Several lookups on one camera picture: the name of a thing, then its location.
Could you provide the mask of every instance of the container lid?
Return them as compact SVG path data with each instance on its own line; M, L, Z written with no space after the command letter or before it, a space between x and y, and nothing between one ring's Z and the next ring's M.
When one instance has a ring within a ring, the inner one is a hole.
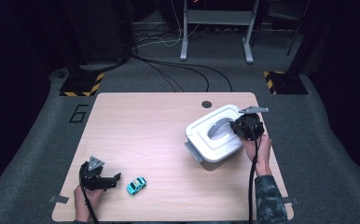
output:
M187 126L189 142L207 161L221 161L242 147L229 124L242 115L238 111L236 105L224 105Z

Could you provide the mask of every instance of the human arm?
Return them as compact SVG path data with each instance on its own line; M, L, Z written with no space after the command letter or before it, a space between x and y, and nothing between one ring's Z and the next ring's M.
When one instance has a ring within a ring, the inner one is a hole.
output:
M241 138L250 161L256 155L255 141ZM270 169L270 138L263 134L257 140L259 148L256 162L256 219L258 224L288 223L287 212L276 181Z
M85 189L88 199L90 200L90 204L93 209L96 208L98 202L104 192L103 189L89 190ZM81 187L78 185L74 190L75 194L75 209L76 209L76 218L73 222L74 224L79 223L89 223L90 221L90 210L88 209L85 197L82 192Z

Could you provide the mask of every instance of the metal stand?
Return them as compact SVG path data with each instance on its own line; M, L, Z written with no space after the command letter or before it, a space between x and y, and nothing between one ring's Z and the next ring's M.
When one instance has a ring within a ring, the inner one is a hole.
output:
M253 11L213 11L213 10L188 10L187 0L184 0L184 34L180 60L187 59L188 49L188 24L223 24L223 25L247 25L247 35L242 39L244 54L247 63L253 63L252 51L250 50L250 36L256 19L256 10L259 0L256 0Z

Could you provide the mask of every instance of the cable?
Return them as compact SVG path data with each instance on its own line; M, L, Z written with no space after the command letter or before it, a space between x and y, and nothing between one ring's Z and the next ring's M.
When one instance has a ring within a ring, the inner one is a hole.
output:
M140 47L143 47L143 46L146 46L146 45L150 45L150 44L161 44L161 43L174 42L174 41L177 41L177 40L161 40L161 41L156 41L156 42L150 42L150 43L145 43L143 45L138 45L137 48L140 48Z
M133 58L134 57L137 57L137 58L140 58L142 59L141 57L139 56L136 56L136 55L131 55ZM222 74L221 72L211 68L211 67L208 67L208 66L204 66L204 65L198 65L198 64L191 64L191 63L166 63L166 62L160 62L160 61L155 61L155 60L150 60L150 59L143 59L143 60L146 60L150 63L158 63L158 64L163 64L163 65L177 65L177 66L195 66L195 67L202 67L202 68L206 68L206 69L209 69L209 70L212 70L212 71L215 71L217 74L219 74L220 76L222 76L228 83L229 85L229 88L230 88L230 91L233 91L232 89L232 84L230 83L229 79L224 75Z
M182 39L182 38L181 38L180 22L179 22L179 20L178 20L178 18L177 18L176 11L174 10L173 0L171 0L171 3L172 3L173 14L174 14L174 17L176 18L177 26L178 26L178 28L179 28L179 38L178 38L177 41L176 41L174 44L172 44L172 45L167 45L167 44L165 44L165 42L162 41L162 43L163 43L165 46L167 46L167 47L173 47L174 45L176 45L176 44Z
M163 62L159 62L159 61L148 60L148 59L141 58L141 57L139 57L139 56L137 56L137 55L131 55L131 57L133 57L134 59L140 60L140 61L142 61L142 62L145 62L145 63L156 63L156 64L166 65L166 66L171 66L171 67L179 67L179 68L183 68L183 69L187 69L187 70L190 70L190 71L192 71L192 72L195 72L195 73L199 74L200 76L202 76L202 77L205 79L206 85L207 85L207 87L206 87L206 92L209 91L209 87L210 87L209 80L207 79L207 77L206 77L204 74L198 72L198 71L195 70L195 69L191 69L191 68L187 68L187 67L184 67L184 66L180 66L180 65L178 65L178 64L170 64L170 63L163 63ZM180 87L180 89L182 89L181 86L180 86L174 79L171 78L171 80L173 80L173 81Z
M92 204L90 204L90 199L87 196L86 187L82 185L81 179L79 179L79 185L81 187L82 194L84 195L85 198L85 204L87 205L88 210L90 211L90 216L92 217L93 223L99 224L98 218L96 217L95 212L93 211Z
M117 64L113 64L113 65L110 65L110 66L107 66L107 67L104 67L104 68L99 68L99 69L94 69L94 70L87 70L87 69L83 69L83 68L80 68L80 69L85 73L100 73L101 74L101 73L113 70L115 68L118 68L121 65L123 65L125 62L127 62L127 61L126 60L120 60L120 61L118 61Z
M167 74L165 74L164 72L162 72L162 70L158 69L157 67L153 66L152 64L150 64L150 63L148 63L148 62L146 62L146 61L143 61L143 62L146 63L146 64L148 64L148 65L150 65L152 68L156 69L156 70L162 75L162 77L169 83L169 85L172 86L173 91L176 91L176 89L174 88L174 86L172 85L172 83L171 83L166 77L170 78L174 83L177 84L177 86L178 86L182 91L184 91L183 88L176 82L176 80L174 80L173 78L171 78L170 76L168 76Z
M203 3L203 10L206 9L206 2L207 2L207 0L205 0L204 3ZM197 26L195 26L194 30L191 33L189 33L189 35L187 37L189 38L198 29L199 26L200 25L197 24Z
M254 173L256 171L256 163L258 160L258 150L259 150L259 146L261 145L261 139L262 136L259 137L259 144L256 141L256 135L253 132L252 127L250 126L250 124L247 122L247 120L244 120L247 124L247 126L249 126L249 129L252 133L254 142L255 142L255 148L256 148L256 154L253 157L253 161L252 161L252 167L250 169L250 176L249 176L249 192L248 192L248 201L249 201L249 224L253 223L253 182L254 182Z
M158 39L158 38L166 38L168 36L171 36L171 33L169 31L166 31L164 29L163 32L161 32L160 34L156 34L156 35L149 35L149 32L159 32L158 28L160 27L160 25L158 25L155 29L140 29L140 30L135 30L136 33L140 33L137 37L139 38L136 43L140 44L140 43L145 43L146 41L150 40L150 39Z

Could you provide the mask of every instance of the gray carpet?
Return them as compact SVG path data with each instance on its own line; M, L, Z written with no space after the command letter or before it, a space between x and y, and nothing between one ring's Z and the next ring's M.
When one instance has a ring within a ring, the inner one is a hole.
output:
M308 95L272 95L263 71L285 71L299 46L285 56L291 38L261 32L252 48L255 62L246 64L242 35L208 35L191 40L185 63L212 67L230 81L233 91L250 91L270 109L263 114L288 194L297 197L291 223L360 223L360 168L328 127L319 94L301 75ZM178 43L173 47L150 44L139 56L180 63ZM184 91L206 91L206 81L186 69L156 65ZM216 72L194 67L209 80L209 91L230 91ZM34 127L19 152L0 177L0 223L54 223L51 214L83 133L96 95L59 96L64 78L50 75L51 91ZM182 91L173 83L176 91ZM100 92L173 91L157 70L129 59L105 73ZM69 123L78 105L86 112L81 123Z

